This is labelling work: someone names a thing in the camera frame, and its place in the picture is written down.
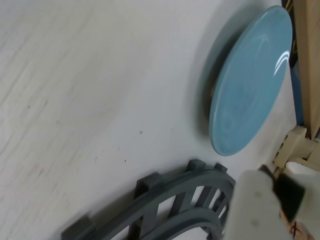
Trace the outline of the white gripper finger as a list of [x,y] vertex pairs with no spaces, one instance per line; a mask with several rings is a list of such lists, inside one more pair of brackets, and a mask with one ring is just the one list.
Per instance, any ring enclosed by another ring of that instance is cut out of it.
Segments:
[[320,175],[285,174],[275,177],[266,165],[259,170],[272,179],[272,192],[289,223],[320,224]]
[[225,223],[225,240],[286,240],[288,229],[280,218],[281,205],[273,180],[260,170],[238,178]]

